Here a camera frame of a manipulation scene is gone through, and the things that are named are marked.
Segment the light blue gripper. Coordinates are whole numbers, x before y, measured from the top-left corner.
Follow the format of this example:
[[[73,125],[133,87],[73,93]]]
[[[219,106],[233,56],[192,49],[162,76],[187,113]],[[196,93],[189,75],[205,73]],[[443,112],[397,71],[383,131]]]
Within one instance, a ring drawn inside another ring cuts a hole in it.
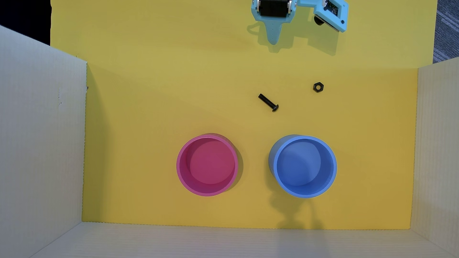
[[[256,21],[264,22],[267,39],[278,44],[283,23],[290,23],[297,7],[297,0],[252,0],[251,13]]]

